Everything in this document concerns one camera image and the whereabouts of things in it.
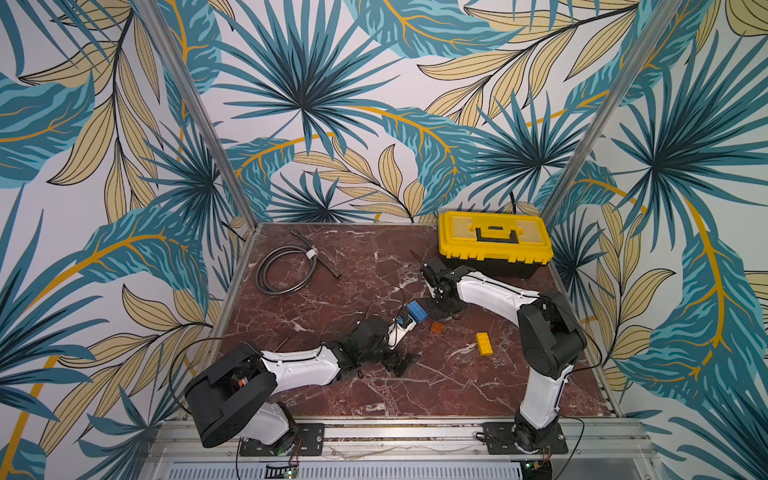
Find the long light blue lego brick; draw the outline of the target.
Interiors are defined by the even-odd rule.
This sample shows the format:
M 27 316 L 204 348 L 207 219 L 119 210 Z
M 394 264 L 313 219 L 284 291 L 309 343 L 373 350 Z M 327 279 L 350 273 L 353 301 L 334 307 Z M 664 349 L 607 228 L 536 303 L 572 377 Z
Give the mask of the long light blue lego brick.
M 424 322 L 428 318 L 427 311 L 416 300 L 410 302 L 406 308 L 409 318 L 417 324 Z

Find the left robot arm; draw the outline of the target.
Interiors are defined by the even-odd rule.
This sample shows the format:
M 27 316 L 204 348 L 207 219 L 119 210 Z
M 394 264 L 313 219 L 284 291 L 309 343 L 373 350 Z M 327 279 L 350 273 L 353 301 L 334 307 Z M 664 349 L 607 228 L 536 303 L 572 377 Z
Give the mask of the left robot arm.
M 415 326 L 409 317 L 389 323 L 371 316 L 342 339 L 311 350 L 262 351 L 249 342 L 232 349 L 183 390 L 202 446 L 242 439 L 257 442 L 272 456 L 296 453 L 300 427 L 287 406 L 270 398 L 303 387 L 334 385 L 375 364 L 402 377 L 420 358 L 397 350 Z

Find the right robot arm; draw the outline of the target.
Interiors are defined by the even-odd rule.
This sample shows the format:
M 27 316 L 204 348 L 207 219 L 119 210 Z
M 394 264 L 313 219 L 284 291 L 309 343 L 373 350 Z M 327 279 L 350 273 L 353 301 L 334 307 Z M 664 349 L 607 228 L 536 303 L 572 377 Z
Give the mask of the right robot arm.
M 420 271 L 429 285 L 434 317 L 475 305 L 518 327 L 528 381 L 513 431 L 497 441 L 524 453 L 542 450 L 558 433 L 566 381 L 587 347 L 586 334 L 565 297 L 556 291 L 542 294 L 514 287 L 465 265 L 450 268 L 438 258 L 422 263 Z

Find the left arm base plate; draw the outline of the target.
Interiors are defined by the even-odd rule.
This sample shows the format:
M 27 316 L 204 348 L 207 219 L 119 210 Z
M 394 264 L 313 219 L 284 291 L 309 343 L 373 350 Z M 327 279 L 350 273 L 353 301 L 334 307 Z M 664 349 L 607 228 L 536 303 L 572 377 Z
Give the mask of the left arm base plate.
M 291 455 L 298 455 L 300 458 L 318 457 L 322 454 L 324 437 L 323 423 L 298 423 L 270 445 L 245 438 L 238 448 L 238 453 L 243 457 L 256 458 L 287 458 Z

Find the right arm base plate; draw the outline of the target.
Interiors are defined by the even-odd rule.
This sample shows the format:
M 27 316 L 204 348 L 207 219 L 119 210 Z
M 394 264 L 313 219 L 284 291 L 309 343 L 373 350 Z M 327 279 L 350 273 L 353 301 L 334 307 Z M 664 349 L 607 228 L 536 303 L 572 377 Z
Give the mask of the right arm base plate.
M 515 422 L 486 422 L 476 437 L 490 455 L 549 455 L 569 451 L 565 435 L 557 421 L 541 429 L 531 429 Z

